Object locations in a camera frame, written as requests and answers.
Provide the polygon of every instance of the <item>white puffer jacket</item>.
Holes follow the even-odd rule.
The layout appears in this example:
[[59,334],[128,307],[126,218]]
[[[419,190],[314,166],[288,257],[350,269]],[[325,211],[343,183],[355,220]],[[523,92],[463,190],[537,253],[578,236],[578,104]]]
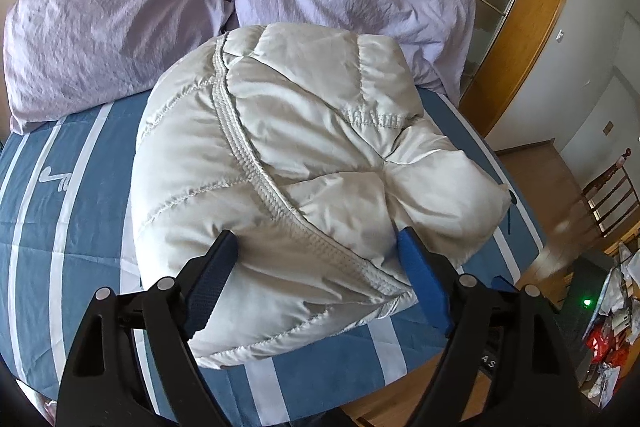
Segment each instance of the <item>white puffer jacket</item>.
[[239,262],[200,365],[270,357],[414,304],[396,230],[464,263],[510,204],[424,113],[398,45],[322,26],[234,30],[172,66],[138,131],[131,186],[145,288],[223,229]]

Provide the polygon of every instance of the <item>metal screw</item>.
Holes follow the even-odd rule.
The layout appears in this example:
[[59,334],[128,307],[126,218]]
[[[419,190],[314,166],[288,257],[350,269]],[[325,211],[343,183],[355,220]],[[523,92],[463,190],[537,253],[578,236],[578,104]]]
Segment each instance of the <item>metal screw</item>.
[[473,288],[476,284],[478,284],[478,279],[476,279],[473,275],[469,275],[468,273],[463,273],[460,276],[460,284],[462,284],[465,288]]
[[527,284],[526,286],[524,286],[524,292],[529,297],[540,297],[540,290],[537,286],[533,286],[532,284]]
[[104,301],[109,295],[111,295],[111,290],[108,288],[100,288],[96,293],[95,293],[95,298],[98,299],[98,301]]
[[170,290],[174,287],[175,281],[173,277],[162,277],[161,280],[158,281],[158,289],[159,290]]

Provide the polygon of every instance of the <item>blue striped bedsheet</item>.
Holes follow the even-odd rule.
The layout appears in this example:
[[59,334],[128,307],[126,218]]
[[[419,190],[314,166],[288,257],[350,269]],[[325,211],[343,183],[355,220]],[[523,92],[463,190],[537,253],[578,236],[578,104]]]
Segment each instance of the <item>blue striped bedsheet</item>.
[[[66,354],[96,288],[140,288],[129,219],[135,136],[148,93],[12,135],[0,156],[0,353],[55,399]],[[444,134],[518,196],[494,237],[463,267],[516,280],[542,247],[530,209],[495,155],[450,103],[420,89]],[[272,425],[352,401],[436,355],[445,339],[418,306],[272,359],[203,375],[235,426]],[[172,417],[144,334],[136,332],[156,411]]]

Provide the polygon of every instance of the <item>white stripe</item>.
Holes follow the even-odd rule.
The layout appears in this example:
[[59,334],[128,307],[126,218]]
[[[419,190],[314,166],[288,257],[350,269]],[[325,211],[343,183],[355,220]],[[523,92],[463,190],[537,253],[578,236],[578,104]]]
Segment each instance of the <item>white stripe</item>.
[[[502,171],[502,168],[498,165],[498,162],[495,160],[494,155],[491,154],[491,151],[485,145],[484,140],[482,140],[482,138],[478,136],[478,132],[471,126],[470,123],[468,123],[468,121],[466,121],[466,118],[458,112],[458,110],[453,106],[451,101],[446,96],[444,96],[443,94],[438,94],[438,95],[439,97],[441,97],[441,99],[444,100],[444,103],[447,104],[451,112],[456,115],[456,118],[460,120],[460,123],[465,127],[467,132],[476,141],[476,143],[478,144],[478,147],[482,150],[486,158],[489,160],[489,163],[491,163],[491,166],[494,168],[494,170],[498,174],[498,177],[501,179],[502,183],[507,185],[507,187],[509,187],[511,191],[515,194],[516,191],[514,190],[513,185],[511,185],[511,183],[509,182],[509,179]],[[518,203],[516,204],[516,207],[520,215],[522,216],[522,219],[525,225],[527,225],[527,228],[529,229],[529,233],[531,234],[533,241],[538,247],[538,251],[542,250],[543,245],[542,245],[542,240],[540,239],[540,235],[538,234],[538,230],[536,230],[536,226],[533,224],[533,221],[529,217],[529,214],[527,214],[527,209],[524,208],[524,205],[520,201],[520,198],[518,198]]]
[[[14,362],[15,362],[15,372],[17,373],[17,377],[26,381],[26,376],[24,374],[24,367],[22,367],[22,355],[20,353],[20,344],[18,342],[18,320],[15,312],[15,282],[18,271],[18,254],[20,252],[20,240],[22,239],[22,227],[24,226],[24,220],[27,216],[27,210],[29,208],[29,204],[31,203],[31,197],[33,196],[33,191],[35,190],[36,183],[38,182],[38,176],[40,175],[40,171],[42,170],[42,166],[44,162],[47,160],[47,155],[49,155],[49,151],[53,145],[53,142],[56,140],[56,136],[60,132],[60,126],[54,126],[51,129],[51,133],[47,138],[44,147],[40,151],[40,155],[36,160],[35,165],[33,166],[33,170],[31,171],[31,177],[29,178],[29,182],[27,183],[27,187],[24,190],[24,194],[22,195],[22,201],[20,202],[20,208],[18,209],[18,215],[15,219],[15,227],[14,227],[14,238],[11,243],[11,255],[9,259],[9,281],[8,281],[8,292],[7,292],[7,309],[9,314],[9,335],[11,336],[11,347],[14,351]],[[25,142],[25,137],[22,138],[20,145]]]
[[244,365],[246,379],[254,396],[255,410],[262,425],[289,421],[276,368],[272,359],[254,360]]
[[498,248],[500,248],[502,258],[504,259],[509,273],[511,274],[513,283],[515,284],[518,282],[518,279],[520,279],[520,268],[518,267],[518,263],[516,262],[513,252],[511,251],[511,248],[509,248],[509,243],[507,243],[507,240],[504,238],[504,234],[502,233],[502,230],[500,230],[500,227],[495,229],[494,239],[498,244]]
[[24,144],[27,143],[29,135],[25,134],[22,136],[20,143],[18,143],[18,149],[15,150],[14,157],[11,158],[11,163],[9,163],[9,168],[4,175],[4,180],[2,180],[2,185],[0,185],[0,203],[2,203],[2,198],[4,198],[4,193],[6,192],[6,186],[9,184],[9,178],[11,178],[11,174],[14,173],[15,164],[18,163],[18,158],[20,157],[20,153],[22,149],[24,149]]
[[127,211],[122,224],[122,244],[120,246],[120,294],[138,292],[140,270],[136,262],[136,247],[133,244],[133,223],[131,222],[131,200],[127,200]]
[[380,360],[385,385],[404,377],[406,362],[391,318],[374,319],[367,326]]
[[149,399],[151,400],[151,405],[153,406],[154,411],[156,414],[160,414],[160,410],[158,409],[158,399],[156,398],[156,390],[154,389],[154,382],[151,380],[149,360],[146,357],[145,334],[142,330],[133,330],[133,338],[136,341],[138,361],[140,362],[140,370],[142,371],[142,378],[145,381],[146,391],[149,393]]
[[62,336],[62,267],[65,260],[66,234],[69,228],[71,212],[76,203],[78,188],[84,176],[84,170],[87,163],[89,163],[89,158],[91,158],[91,153],[112,105],[113,103],[108,103],[100,108],[91,131],[89,131],[84,141],[78,161],[76,161],[76,166],[71,174],[71,179],[65,192],[65,199],[60,207],[58,222],[56,223],[56,235],[51,253],[51,272],[49,274],[49,333],[51,335],[51,350],[58,381],[62,379],[62,372],[66,362],[65,343]]

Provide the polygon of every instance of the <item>clutter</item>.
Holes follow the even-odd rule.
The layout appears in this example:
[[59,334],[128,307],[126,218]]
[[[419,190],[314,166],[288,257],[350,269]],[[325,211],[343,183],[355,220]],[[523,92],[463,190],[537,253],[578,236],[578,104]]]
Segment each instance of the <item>clutter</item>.
[[626,338],[632,346],[640,337],[640,301],[634,299],[631,311],[631,334]]
[[640,286],[640,251],[632,254],[627,246],[620,244],[620,260],[623,261],[620,269],[625,280],[633,279]]
[[596,381],[591,386],[590,390],[587,392],[587,398],[593,400],[602,392],[602,373],[598,374]]
[[611,326],[613,327],[613,334],[618,336],[622,331],[629,327],[631,324],[631,315],[629,310],[621,309],[613,314],[611,319]]
[[600,363],[607,356],[613,346],[613,334],[611,327],[605,328],[604,324],[597,325],[587,338],[587,346],[593,349],[591,363]]
[[602,299],[602,304],[600,305],[599,313],[601,315],[615,313],[625,305],[625,296],[622,293],[621,285],[622,275],[620,270],[612,270],[609,278],[609,284],[607,285],[607,291],[605,292],[604,299]]
[[603,364],[601,375],[602,392],[600,393],[599,407],[603,408],[613,397],[613,390],[615,389],[616,382],[620,376],[620,367],[610,367],[608,364]]

